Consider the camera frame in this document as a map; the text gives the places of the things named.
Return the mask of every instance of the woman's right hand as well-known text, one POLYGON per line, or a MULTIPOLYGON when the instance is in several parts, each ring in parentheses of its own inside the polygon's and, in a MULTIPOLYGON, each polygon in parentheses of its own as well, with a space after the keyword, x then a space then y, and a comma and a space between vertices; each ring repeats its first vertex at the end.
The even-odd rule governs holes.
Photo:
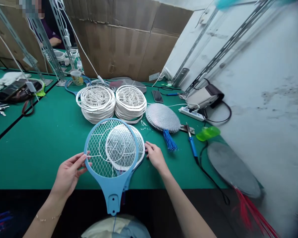
POLYGON ((148 153, 147 158, 150 159, 150 162, 158 170, 158 172, 163 173, 169 171, 161 149, 148 141, 146 141, 145 147, 146 153, 148 153))

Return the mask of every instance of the cup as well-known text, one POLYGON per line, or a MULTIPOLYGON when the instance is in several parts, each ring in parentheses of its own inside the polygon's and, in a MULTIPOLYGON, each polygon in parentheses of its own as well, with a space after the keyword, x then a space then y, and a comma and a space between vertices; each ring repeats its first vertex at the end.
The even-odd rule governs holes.
POLYGON ((71 76, 73 79, 73 82, 75 83, 76 86, 81 86, 83 85, 84 81, 82 78, 82 73, 78 70, 72 71, 71 76))
POLYGON ((203 127, 202 131, 200 131, 196 137, 200 141, 206 141, 218 136, 219 134, 221 134, 221 131, 217 127, 203 127))

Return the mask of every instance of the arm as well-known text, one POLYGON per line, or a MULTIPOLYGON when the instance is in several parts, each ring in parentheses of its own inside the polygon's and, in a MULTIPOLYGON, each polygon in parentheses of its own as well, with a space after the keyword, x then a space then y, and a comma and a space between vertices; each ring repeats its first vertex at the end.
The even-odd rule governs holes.
POLYGON ((82 152, 60 165, 50 195, 37 212, 37 216, 33 219, 23 238, 49 238, 52 236, 68 197, 74 191, 79 177, 87 171, 85 159, 86 155, 82 152))
POLYGON ((58 46, 59 44, 61 44, 62 41, 59 38, 52 37, 50 39, 50 43, 51 43, 52 47, 55 47, 55 46, 58 46))
POLYGON ((149 142, 145 143, 145 147, 148 153, 147 158, 149 157, 165 184, 184 236, 186 238, 216 237, 172 176, 161 149, 149 142))

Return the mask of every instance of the hand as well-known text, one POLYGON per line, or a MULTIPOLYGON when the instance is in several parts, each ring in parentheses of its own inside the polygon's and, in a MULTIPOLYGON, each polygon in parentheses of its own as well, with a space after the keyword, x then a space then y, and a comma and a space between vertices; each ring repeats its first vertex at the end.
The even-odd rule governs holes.
POLYGON ((79 177, 87 171, 85 159, 86 155, 81 152, 61 163, 51 190, 52 195, 57 196, 58 199, 68 199, 74 191, 79 177))
POLYGON ((168 166, 163 157, 161 149, 148 141, 145 143, 147 158, 150 159, 152 165, 159 171, 159 173, 168 171, 168 166))

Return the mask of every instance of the stack of white frames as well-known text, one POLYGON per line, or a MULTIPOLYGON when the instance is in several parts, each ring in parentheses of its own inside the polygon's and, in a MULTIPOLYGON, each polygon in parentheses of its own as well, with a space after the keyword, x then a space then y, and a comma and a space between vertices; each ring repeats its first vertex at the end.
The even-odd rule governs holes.
POLYGON ((113 90, 114 92, 116 91, 116 88, 109 86, 110 82, 108 82, 108 81, 105 81, 105 83, 103 84, 102 81, 100 81, 99 79, 95 79, 91 82, 91 85, 88 85, 88 86, 94 86, 94 85, 107 87, 107 88, 110 88, 111 90, 113 90))
POLYGON ((136 124, 141 120, 147 109, 144 94, 136 87, 123 85, 116 90, 116 116, 129 124, 136 124))
POLYGON ((95 85, 83 88, 77 93, 76 102, 82 108, 84 117, 92 124, 114 115, 115 95, 107 87, 95 85))

